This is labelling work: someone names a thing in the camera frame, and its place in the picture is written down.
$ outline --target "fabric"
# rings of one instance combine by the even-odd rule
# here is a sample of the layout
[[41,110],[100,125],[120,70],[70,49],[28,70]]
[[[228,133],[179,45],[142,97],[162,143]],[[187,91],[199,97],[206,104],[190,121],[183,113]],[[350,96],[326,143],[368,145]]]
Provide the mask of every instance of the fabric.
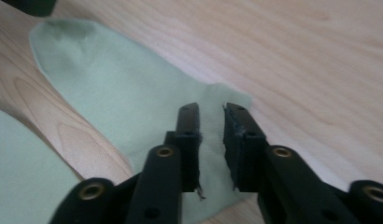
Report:
[[0,224],[48,223],[77,183],[51,148],[0,111]]
[[198,103],[200,183],[206,199],[183,194],[183,223],[213,216],[246,196],[233,192],[222,137],[223,106],[249,107],[248,96],[201,83],[93,21],[45,21],[31,31],[30,43],[52,86],[126,156],[135,173],[143,168],[147,152],[163,143],[166,131],[175,130],[178,109]]

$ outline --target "wood grain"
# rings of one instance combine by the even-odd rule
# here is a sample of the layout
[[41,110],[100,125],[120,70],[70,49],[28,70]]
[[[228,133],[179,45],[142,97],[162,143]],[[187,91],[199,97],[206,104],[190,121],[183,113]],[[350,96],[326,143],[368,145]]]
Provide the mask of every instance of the wood grain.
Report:
[[[270,143],[294,148],[324,181],[383,183],[383,0],[59,0],[53,17],[99,21],[192,77],[247,92]],[[109,151],[110,173],[126,177],[122,157],[36,71],[27,35],[39,21],[0,2],[0,108],[76,170],[93,159],[74,161],[74,146],[86,158]],[[250,199],[206,223],[262,219]]]

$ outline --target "cloth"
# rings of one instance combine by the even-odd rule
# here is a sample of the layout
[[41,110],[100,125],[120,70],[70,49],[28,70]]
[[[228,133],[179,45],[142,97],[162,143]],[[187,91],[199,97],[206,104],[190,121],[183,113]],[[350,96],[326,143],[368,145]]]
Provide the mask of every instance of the cloth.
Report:
[[48,223],[77,183],[51,148],[0,110],[0,224]]
[[222,143],[223,105],[249,107],[250,98],[222,84],[199,82],[153,51],[103,25],[51,20],[37,25],[30,43],[40,71],[139,173],[147,153],[174,131],[178,109],[200,107],[203,142],[200,183],[205,200],[183,194],[182,223],[195,223],[238,202]]

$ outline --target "wooden surface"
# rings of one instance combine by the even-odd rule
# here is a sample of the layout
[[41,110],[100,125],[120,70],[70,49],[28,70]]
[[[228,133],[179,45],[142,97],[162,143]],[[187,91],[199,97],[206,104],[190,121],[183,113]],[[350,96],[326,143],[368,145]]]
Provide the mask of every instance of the wooden surface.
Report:
[[[324,181],[383,183],[383,0],[58,0],[52,17],[99,21],[199,80],[247,92],[269,142]],[[0,108],[80,176],[120,182],[126,159],[36,69],[28,32],[42,20],[0,2]],[[206,223],[262,223],[254,200]]]

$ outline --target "black object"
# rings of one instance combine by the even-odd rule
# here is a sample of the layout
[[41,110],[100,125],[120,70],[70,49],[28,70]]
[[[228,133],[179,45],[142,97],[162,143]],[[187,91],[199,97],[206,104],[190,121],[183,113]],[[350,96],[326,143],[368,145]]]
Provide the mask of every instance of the black object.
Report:
[[[349,192],[325,184],[294,150],[269,146],[244,107],[227,104],[224,111],[225,159],[234,188],[259,192],[265,223],[383,224],[382,184],[355,181]],[[180,223],[181,192],[197,189],[201,196],[199,124],[198,105],[182,106],[177,129],[149,152],[139,175],[116,187],[102,178],[79,183],[51,223]]]
[[56,0],[2,0],[16,9],[37,17],[47,17],[54,9]]

